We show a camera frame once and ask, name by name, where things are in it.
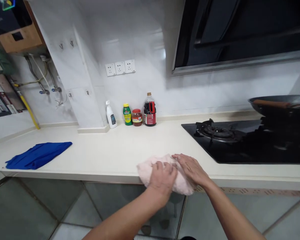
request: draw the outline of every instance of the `person's left hand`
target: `person's left hand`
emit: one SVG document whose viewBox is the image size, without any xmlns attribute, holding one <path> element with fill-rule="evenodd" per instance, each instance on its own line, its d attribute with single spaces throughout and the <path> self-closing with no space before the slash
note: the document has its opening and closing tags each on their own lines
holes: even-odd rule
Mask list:
<svg viewBox="0 0 300 240">
<path fill-rule="evenodd" d="M 164 206 L 172 193 L 172 187 L 177 178 L 178 170 L 174 164 L 165 162 L 163 165 L 159 161 L 152 165 L 148 189 L 158 194 Z"/>
</svg>

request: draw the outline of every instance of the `white spray bottle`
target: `white spray bottle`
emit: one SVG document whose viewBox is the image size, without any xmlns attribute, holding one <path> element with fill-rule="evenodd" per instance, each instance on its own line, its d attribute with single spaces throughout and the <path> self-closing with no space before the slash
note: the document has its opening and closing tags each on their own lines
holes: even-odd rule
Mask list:
<svg viewBox="0 0 300 240">
<path fill-rule="evenodd" d="M 115 128 L 118 124 L 116 118 L 114 117 L 113 111 L 110 107 L 110 100 L 106 101 L 106 106 L 107 106 L 107 118 L 108 118 L 109 126 L 110 128 Z"/>
</svg>

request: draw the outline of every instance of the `sauce jar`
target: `sauce jar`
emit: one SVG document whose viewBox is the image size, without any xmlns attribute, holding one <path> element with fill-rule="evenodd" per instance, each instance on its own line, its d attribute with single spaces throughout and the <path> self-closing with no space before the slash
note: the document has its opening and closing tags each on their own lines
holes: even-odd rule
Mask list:
<svg viewBox="0 0 300 240">
<path fill-rule="evenodd" d="M 142 114 L 141 114 L 140 109 L 132 110 L 132 123 L 136 127 L 139 127 L 142 125 Z"/>
</svg>

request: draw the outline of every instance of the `blue cloth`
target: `blue cloth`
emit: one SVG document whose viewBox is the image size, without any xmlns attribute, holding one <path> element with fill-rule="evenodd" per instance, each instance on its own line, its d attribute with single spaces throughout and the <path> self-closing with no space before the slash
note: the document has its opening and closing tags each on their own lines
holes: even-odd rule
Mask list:
<svg viewBox="0 0 300 240">
<path fill-rule="evenodd" d="M 41 143 L 7 161 L 8 169 L 38 169 L 63 153 L 72 142 Z"/>
</svg>

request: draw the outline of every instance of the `range hood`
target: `range hood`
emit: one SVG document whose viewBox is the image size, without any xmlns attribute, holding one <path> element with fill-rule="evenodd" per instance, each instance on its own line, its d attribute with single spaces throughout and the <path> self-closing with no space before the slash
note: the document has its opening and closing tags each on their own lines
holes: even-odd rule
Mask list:
<svg viewBox="0 0 300 240">
<path fill-rule="evenodd" d="M 186 0 L 173 75 L 300 58 L 300 0 Z"/>
</svg>

